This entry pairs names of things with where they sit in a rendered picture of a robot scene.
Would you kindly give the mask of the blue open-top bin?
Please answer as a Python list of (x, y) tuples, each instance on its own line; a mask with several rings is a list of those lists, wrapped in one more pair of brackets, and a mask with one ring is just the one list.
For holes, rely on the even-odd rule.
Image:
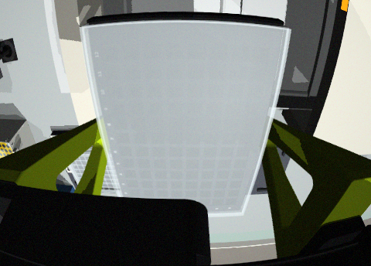
[(56, 184), (56, 188), (60, 192), (74, 193), (74, 191), (75, 191), (73, 186), (68, 186), (68, 185)]

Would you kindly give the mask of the white multi-well plate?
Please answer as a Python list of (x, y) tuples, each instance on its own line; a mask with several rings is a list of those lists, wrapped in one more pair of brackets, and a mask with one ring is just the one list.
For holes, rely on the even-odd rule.
[[(91, 153), (92, 147), (93, 146), (91, 146), (86, 152), (84, 152), (79, 158), (77, 158), (72, 164), (69, 165), (70, 171), (72, 172), (73, 177), (77, 182), (77, 185), (87, 165), (87, 161), (89, 159), (89, 155)], [(108, 164), (106, 165), (106, 169), (104, 173), (104, 181), (103, 181), (102, 186), (103, 187), (102, 187), (101, 192), (116, 193)]]

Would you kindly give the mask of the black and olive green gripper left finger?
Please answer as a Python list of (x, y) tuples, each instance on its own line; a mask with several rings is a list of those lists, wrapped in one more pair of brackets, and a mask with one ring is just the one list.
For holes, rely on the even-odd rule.
[(96, 118), (0, 158), (0, 179), (19, 186), (58, 191), (57, 176), (93, 146), (74, 193), (100, 196), (107, 158)]

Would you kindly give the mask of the pale grey bench mat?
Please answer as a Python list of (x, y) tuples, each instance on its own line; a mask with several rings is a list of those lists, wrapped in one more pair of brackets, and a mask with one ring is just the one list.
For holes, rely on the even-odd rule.
[[(12, 39), (18, 60), (0, 68), (0, 119), (27, 120), (35, 142), (79, 126), (70, 93), (61, 93), (44, 0), (0, 0), (0, 42)], [(290, 158), (286, 176), (303, 205), (313, 180)], [(273, 230), (268, 194), (250, 195), (243, 216), (208, 217), (210, 234)]]

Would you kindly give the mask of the grey push-button box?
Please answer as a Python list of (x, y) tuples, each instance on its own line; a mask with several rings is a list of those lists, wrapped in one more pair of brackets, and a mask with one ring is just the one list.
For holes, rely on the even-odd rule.
[[(13, 38), (0, 42), (0, 59), (2, 59), (3, 63), (18, 60)], [(3, 78), (3, 76), (0, 68), (0, 79), (1, 78)]]

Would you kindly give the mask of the black rectangular plate nest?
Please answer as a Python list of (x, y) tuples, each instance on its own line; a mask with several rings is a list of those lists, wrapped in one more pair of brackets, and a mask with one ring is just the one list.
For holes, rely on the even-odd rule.
[[(64, 132), (67, 132), (67, 131), (53, 131), (52, 134), (50, 135), (50, 137), (52, 138), (52, 137), (54, 137), (54, 136), (56, 136), (56, 135), (60, 135), (60, 134), (62, 134), (62, 133), (64, 133)], [(74, 187), (75, 187), (75, 189), (76, 189), (76, 187), (77, 187), (77, 182), (76, 182), (76, 180), (74, 179), (73, 174), (72, 174), (72, 172), (70, 171), (69, 166), (68, 166), (65, 170), (66, 170), (68, 176), (70, 177), (70, 179), (71, 179), (71, 181), (72, 181), (72, 183), (73, 183), (73, 185), (74, 185)]]

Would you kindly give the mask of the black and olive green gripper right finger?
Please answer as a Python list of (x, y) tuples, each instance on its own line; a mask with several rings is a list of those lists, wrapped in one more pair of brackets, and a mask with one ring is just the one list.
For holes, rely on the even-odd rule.
[[(301, 206), (277, 147), (313, 180)], [(360, 217), (371, 204), (371, 159), (273, 119), (262, 158), (277, 258), (297, 255), (323, 226)]]

